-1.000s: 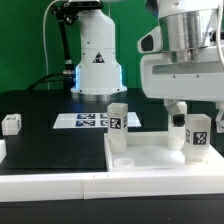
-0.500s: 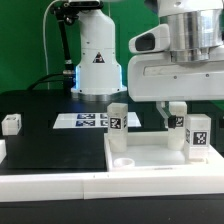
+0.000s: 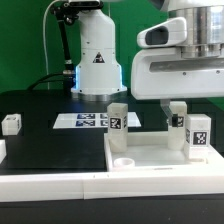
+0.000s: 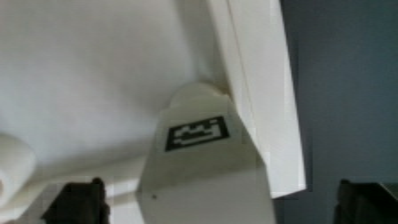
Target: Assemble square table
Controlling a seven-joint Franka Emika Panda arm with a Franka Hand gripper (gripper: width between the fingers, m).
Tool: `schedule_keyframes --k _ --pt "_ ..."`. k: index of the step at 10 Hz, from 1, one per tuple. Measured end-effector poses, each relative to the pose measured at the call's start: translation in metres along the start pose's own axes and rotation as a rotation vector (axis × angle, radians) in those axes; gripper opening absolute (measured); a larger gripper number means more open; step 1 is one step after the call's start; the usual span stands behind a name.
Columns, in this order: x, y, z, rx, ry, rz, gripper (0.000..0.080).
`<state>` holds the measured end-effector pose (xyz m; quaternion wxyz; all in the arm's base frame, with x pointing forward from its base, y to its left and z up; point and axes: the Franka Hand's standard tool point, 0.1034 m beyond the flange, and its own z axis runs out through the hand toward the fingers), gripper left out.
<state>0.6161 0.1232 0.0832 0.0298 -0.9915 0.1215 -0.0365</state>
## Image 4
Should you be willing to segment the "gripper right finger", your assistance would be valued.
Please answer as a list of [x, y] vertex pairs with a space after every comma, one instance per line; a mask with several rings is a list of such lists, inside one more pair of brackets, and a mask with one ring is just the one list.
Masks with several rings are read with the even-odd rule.
[[398, 183], [356, 183], [338, 187], [333, 224], [398, 224]]

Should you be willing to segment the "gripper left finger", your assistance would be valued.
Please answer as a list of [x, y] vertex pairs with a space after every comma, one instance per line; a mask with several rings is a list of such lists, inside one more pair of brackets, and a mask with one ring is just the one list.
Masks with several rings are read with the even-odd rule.
[[68, 182], [45, 188], [24, 213], [24, 224], [111, 224], [106, 182]]

